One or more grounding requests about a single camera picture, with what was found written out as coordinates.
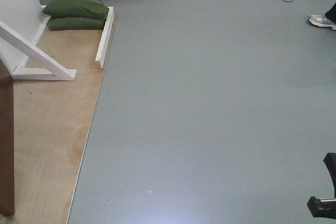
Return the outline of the black robot gripper part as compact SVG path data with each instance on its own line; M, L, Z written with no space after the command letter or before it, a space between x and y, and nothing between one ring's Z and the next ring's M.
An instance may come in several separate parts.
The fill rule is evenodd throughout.
M335 153L327 153L323 159L323 162L329 172L331 177L333 188L334 188L334 196L336 195L336 179L335 179Z

